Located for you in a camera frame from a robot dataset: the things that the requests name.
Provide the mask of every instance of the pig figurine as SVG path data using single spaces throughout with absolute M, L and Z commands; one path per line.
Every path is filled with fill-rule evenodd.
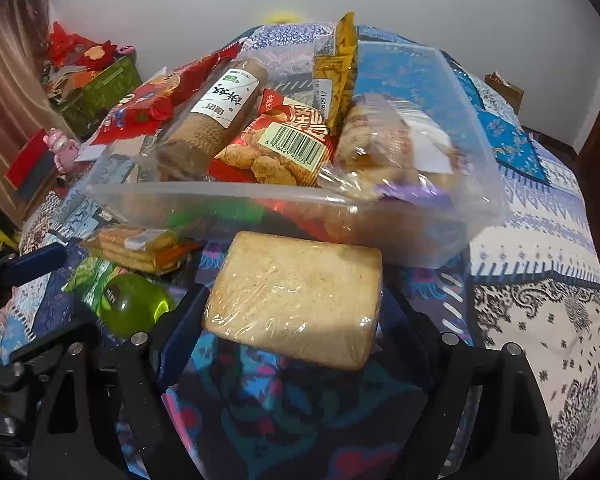
M 75 139 L 70 139 L 62 130 L 51 128 L 49 134 L 42 137 L 42 140 L 52 152 L 56 168 L 60 173 L 70 173 L 78 167 L 75 161 L 78 156 L 80 144 Z

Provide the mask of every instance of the wall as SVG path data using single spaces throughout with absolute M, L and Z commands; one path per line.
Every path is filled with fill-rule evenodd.
M 60 22 L 94 40 L 132 44 L 148 77 L 222 46 L 272 12 L 339 19 L 446 50 L 479 76 L 525 90 L 526 126 L 568 144 L 600 107 L 600 19 L 587 0 L 51 0 Z

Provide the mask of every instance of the packaged bread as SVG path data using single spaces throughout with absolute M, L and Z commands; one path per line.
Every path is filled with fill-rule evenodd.
M 349 111 L 358 75 L 358 34 L 348 12 L 333 34 L 316 41 L 314 57 L 314 107 L 325 117 L 331 134 L 340 133 Z
M 93 253 L 127 269 L 164 274 L 176 269 L 196 243 L 164 229 L 115 225 L 98 229 L 82 244 Z
M 233 62 L 156 146 L 160 170 L 179 180 L 204 175 L 209 161 L 240 133 L 267 81 L 257 60 Z
M 260 116 L 209 164 L 222 182 L 315 186 L 335 139 L 321 113 L 266 89 Z
M 347 115 L 333 164 L 321 168 L 318 185 L 357 200 L 449 208 L 458 170 L 458 153 L 427 114 L 410 102 L 365 94 Z
M 204 324 L 232 341 L 357 370 L 378 324 L 377 249 L 240 232 L 206 304 Z

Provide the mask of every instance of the plastic-wrapped bread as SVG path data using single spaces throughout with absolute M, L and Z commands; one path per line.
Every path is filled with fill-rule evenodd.
M 200 95 L 190 113 L 158 148 L 160 168 L 177 178 L 206 173 L 209 161 L 234 140 L 268 81 L 254 59 L 232 63 Z
M 381 287 L 377 249 L 243 231 L 214 283 L 204 323 L 238 343 L 357 370 L 373 345 Z

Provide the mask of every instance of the cardboard box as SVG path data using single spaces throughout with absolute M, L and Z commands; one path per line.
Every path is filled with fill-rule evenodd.
M 509 103 L 516 115 L 518 114 L 520 105 L 522 104 L 522 97 L 525 94 L 525 91 L 522 88 L 518 88 L 511 83 L 507 86 L 498 79 L 492 77 L 491 74 L 484 76 L 484 82 L 504 97 L 504 100 Z

